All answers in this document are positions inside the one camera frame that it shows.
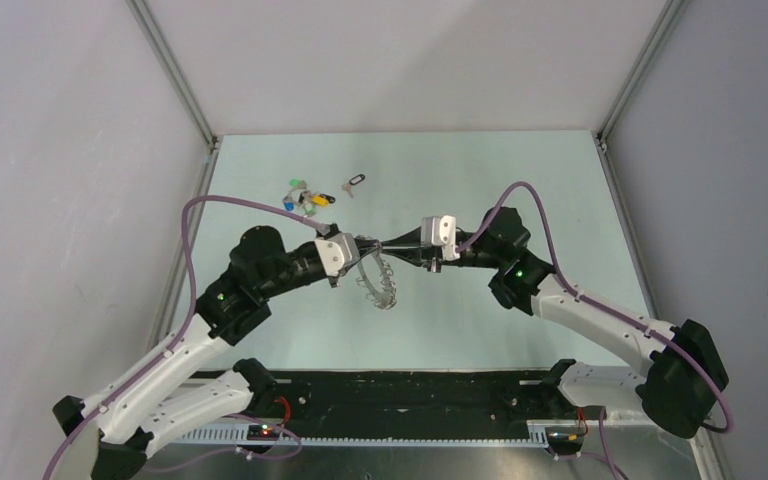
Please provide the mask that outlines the right aluminium frame post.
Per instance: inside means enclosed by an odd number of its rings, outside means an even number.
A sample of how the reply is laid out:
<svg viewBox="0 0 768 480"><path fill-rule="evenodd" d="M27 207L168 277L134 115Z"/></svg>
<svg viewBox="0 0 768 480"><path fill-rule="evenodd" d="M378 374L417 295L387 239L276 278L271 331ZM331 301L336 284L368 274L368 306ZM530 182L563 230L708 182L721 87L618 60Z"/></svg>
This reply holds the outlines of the right aluminium frame post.
<svg viewBox="0 0 768 480"><path fill-rule="evenodd" d="M599 145L608 144L609 138L642 87L689 4L690 1L687 0L669 0L664 4L607 114L595 131L595 139Z"/></svg>

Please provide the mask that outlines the left aluminium frame post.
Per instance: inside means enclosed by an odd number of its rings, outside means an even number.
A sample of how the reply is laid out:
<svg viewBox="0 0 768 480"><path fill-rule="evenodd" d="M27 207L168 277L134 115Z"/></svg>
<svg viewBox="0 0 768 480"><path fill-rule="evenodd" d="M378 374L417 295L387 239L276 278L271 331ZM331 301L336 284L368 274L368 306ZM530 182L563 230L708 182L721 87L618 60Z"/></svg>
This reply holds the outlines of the left aluminium frame post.
<svg viewBox="0 0 768 480"><path fill-rule="evenodd" d="M216 142L218 141L217 134L211 127L207 115L204 113L195 91L188 81L184 69L176 58L151 5L148 1L144 0L127 0L126 4L131 10L137 25L143 32L150 49L158 60L160 68L169 80L185 113L193 123L199 138L209 152L214 151L216 149Z"/></svg>

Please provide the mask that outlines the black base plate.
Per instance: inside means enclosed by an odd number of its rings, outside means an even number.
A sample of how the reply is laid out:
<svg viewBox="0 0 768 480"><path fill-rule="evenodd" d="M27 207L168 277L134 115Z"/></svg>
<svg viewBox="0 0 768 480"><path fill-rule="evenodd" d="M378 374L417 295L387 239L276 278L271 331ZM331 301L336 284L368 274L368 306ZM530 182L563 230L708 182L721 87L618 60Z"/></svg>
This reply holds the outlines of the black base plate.
<svg viewBox="0 0 768 480"><path fill-rule="evenodd" d="M597 406L575 407L547 370L275 370L264 398L243 414L284 420L315 439L523 440L531 421L594 421Z"/></svg>

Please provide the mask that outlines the large steel ring disc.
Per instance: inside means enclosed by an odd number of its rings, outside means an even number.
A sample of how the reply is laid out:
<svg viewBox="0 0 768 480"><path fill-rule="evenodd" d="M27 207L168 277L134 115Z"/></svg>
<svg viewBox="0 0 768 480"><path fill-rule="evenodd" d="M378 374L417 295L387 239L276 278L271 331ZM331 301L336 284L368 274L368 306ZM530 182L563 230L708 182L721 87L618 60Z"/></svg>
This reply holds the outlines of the large steel ring disc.
<svg viewBox="0 0 768 480"><path fill-rule="evenodd" d="M394 271L377 246L356 264L357 284L366 290L365 298L379 310L390 310L397 304Z"/></svg>

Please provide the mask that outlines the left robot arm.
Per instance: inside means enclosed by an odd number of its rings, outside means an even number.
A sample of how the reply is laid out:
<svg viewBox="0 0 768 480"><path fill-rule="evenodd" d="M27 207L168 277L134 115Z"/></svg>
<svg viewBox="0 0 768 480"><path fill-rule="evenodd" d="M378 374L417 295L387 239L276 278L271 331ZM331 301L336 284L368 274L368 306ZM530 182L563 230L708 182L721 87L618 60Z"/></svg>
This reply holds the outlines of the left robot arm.
<svg viewBox="0 0 768 480"><path fill-rule="evenodd" d="M279 231L256 226L230 253L227 269L193 301L171 333L106 390L63 397L53 413L68 439L94 440L89 479L131 479L156 453L183 435L247 411L264 416L276 403L271 373L242 359L213 382L182 395L174 390L200 367L236 346L271 314L270 299L326 280L337 284L377 240L329 226L292 251Z"/></svg>

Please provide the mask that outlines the yellow key tag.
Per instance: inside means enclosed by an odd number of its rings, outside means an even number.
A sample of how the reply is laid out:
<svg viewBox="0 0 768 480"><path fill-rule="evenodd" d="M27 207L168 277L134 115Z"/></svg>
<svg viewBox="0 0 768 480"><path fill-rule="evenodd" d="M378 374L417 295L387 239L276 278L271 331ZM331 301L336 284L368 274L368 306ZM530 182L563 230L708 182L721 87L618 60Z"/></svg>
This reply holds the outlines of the yellow key tag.
<svg viewBox="0 0 768 480"><path fill-rule="evenodd" d="M330 205L330 202L323 196L314 196L312 198L312 202L317 206L327 207Z"/></svg>

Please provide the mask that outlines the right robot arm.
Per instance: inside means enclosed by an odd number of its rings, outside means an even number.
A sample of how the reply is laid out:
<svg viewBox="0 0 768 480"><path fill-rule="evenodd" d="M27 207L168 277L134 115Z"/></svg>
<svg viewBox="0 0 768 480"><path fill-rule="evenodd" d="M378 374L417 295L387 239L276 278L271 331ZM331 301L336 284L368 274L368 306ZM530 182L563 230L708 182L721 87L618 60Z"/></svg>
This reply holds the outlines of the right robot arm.
<svg viewBox="0 0 768 480"><path fill-rule="evenodd" d="M563 278L559 268L528 248L530 231L514 208L485 215L488 227L468 232L451 216L426 217L416 229L387 240L386 255L431 272L445 266L494 270L488 287L505 309L568 328L622 359L611 387L594 387L581 362L572 363L540 394L543 409L564 418L579 406L641 410L658 427L684 439L708 423L729 377L710 331L622 308Z"/></svg>

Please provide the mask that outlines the aluminium frame post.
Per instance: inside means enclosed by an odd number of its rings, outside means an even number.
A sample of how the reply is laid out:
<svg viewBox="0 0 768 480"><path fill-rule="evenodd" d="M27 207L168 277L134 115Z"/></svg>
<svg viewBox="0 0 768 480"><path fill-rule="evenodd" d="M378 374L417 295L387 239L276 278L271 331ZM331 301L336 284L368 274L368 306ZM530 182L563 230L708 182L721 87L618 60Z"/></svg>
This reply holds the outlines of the aluminium frame post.
<svg viewBox="0 0 768 480"><path fill-rule="evenodd" d="M669 0L664 4L607 114L595 131L595 139L599 145L608 144L609 138L642 87L689 4L690 1L687 0Z"/></svg>
<svg viewBox="0 0 768 480"><path fill-rule="evenodd" d="M216 142L218 141L217 134L211 127L207 115L204 113L195 91L188 81L184 69L176 58L151 5L148 1L144 0L127 0L126 4L131 10L137 25L143 32L150 49L158 60L160 68L169 80L185 113L193 123L199 138L209 152L214 151L216 149Z"/></svg>

